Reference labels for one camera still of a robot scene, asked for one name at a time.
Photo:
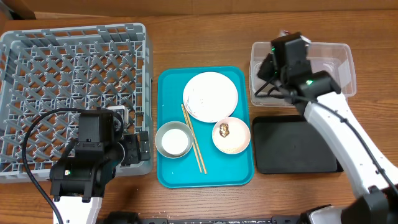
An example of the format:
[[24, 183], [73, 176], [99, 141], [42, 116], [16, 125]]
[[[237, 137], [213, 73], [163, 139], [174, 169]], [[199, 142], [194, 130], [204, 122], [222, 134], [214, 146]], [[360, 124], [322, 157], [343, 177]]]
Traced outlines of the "small pink bowl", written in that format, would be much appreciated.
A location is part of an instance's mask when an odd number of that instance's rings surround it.
[[[229, 135], [225, 138], [219, 134], [220, 124], [228, 123]], [[251, 141], [251, 133], [247, 124], [239, 118], [227, 117], [218, 121], [212, 130], [212, 140], [217, 149], [225, 154], [243, 152]]]

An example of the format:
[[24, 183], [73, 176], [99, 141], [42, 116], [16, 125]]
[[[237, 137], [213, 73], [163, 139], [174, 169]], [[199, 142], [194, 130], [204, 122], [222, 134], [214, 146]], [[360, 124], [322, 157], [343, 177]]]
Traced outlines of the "white paper cup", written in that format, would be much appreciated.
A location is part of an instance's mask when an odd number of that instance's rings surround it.
[[164, 151], [174, 156], [183, 154], [188, 143], [188, 136], [180, 129], [170, 129], [162, 137]]

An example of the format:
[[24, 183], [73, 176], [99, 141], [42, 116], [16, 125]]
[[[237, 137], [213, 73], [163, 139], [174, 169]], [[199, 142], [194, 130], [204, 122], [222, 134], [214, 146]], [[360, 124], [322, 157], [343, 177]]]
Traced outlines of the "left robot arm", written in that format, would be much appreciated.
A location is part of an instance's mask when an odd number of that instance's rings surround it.
[[95, 223], [106, 184], [118, 166], [151, 159], [149, 133], [129, 134], [114, 110], [82, 110], [78, 137], [66, 146], [50, 170], [54, 223]]

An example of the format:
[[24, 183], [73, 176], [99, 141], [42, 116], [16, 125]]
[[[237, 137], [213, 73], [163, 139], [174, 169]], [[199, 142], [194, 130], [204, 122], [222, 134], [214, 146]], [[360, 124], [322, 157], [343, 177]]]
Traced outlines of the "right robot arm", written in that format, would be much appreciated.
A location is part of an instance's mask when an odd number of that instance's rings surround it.
[[356, 200], [345, 208], [307, 210], [298, 222], [397, 223], [397, 167], [359, 124], [335, 79], [324, 70], [313, 72], [307, 58], [310, 44], [301, 32], [272, 40], [257, 75], [320, 133], [348, 176]]

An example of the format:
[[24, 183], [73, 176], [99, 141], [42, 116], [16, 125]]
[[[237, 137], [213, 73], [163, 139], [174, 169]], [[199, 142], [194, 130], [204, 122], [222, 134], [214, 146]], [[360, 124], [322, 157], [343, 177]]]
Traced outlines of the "brown food scrap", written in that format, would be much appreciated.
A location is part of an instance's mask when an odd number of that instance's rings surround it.
[[221, 123], [220, 124], [219, 134], [223, 138], [225, 138], [226, 136], [229, 135], [229, 125], [228, 125], [228, 123]]

